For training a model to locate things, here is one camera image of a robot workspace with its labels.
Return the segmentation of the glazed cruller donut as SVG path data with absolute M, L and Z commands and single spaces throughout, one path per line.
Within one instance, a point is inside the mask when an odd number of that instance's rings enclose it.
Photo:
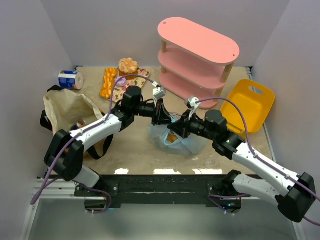
M 168 135 L 167 135 L 167 138 L 166 138 L 166 140 L 169 142 L 169 143 L 174 143 L 175 141 L 177 141 L 179 138 L 175 135 L 175 134 L 173 134 L 173 133 L 169 133 Z

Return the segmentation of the blue printed plastic bag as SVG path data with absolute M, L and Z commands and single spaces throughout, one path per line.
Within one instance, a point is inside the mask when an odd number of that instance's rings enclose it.
M 174 155 L 193 156 L 199 154 L 207 145 L 207 140 L 195 134 L 190 134 L 188 138 L 178 137 L 174 143 L 167 141 L 168 134 L 175 134 L 168 129 L 167 125 L 148 126 L 148 138 L 150 142 L 163 152 Z

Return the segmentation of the silver drink can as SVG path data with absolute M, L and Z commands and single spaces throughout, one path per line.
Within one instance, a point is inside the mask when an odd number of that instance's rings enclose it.
M 75 131 L 78 129 L 81 129 L 85 127 L 87 123 L 83 119 L 79 119 L 76 121 L 76 123 L 70 128 L 71 131 Z

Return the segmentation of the brown paper tote bag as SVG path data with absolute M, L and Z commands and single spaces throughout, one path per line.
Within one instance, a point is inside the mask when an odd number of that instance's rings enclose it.
M 78 120 L 84 120 L 88 126 L 105 116 L 87 95 L 58 85 L 47 90 L 43 102 L 45 110 L 41 113 L 40 125 L 53 134 L 59 130 L 70 132 Z

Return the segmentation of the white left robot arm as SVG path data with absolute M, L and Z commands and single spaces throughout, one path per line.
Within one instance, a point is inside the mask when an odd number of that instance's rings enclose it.
M 115 134 L 128 128 L 136 116 L 151 118 L 153 125 L 170 124 L 172 118 L 164 106 L 165 95 L 165 88 L 156 85 L 153 101 L 143 101 L 142 90 L 130 86 L 120 104 L 101 119 L 70 132 L 59 130 L 53 137 L 44 163 L 67 182 L 74 181 L 98 189 L 103 181 L 98 173 L 83 165 L 84 153 L 101 140 L 112 140 Z

